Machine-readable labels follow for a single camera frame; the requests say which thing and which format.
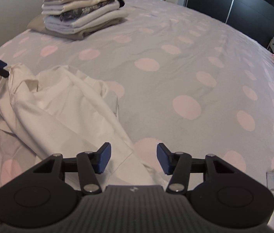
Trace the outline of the white garment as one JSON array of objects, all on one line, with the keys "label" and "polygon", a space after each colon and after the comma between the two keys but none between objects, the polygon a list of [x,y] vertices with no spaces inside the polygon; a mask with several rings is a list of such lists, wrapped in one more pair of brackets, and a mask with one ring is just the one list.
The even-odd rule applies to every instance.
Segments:
[{"label": "white garment", "polygon": [[103,174],[107,185],[165,185],[158,172],[136,156],[118,120],[118,98],[103,81],[68,66],[34,75],[25,65],[0,76],[0,130],[16,135],[43,160],[65,158],[111,144]]}]

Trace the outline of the stack of folded clothes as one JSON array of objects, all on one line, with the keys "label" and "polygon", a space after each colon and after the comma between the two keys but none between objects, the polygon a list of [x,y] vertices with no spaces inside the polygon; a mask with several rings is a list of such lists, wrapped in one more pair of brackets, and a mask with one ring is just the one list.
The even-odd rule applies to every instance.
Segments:
[{"label": "stack of folded clothes", "polygon": [[128,17],[123,0],[43,0],[42,18],[47,30],[74,35]]}]

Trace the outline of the polka dot bed sheet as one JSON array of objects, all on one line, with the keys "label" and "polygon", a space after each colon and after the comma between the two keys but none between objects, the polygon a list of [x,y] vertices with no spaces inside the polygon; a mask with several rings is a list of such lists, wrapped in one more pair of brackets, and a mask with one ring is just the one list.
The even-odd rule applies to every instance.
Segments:
[{"label": "polka dot bed sheet", "polygon": [[[165,181],[163,143],[194,158],[215,154],[266,184],[274,168],[274,58],[205,14],[156,0],[125,0],[128,17],[79,41],[26,30],[0,47],[7,70],[68,66],[103,81],[134,153]],[[42,160],[0,130],[0,188]]]}]

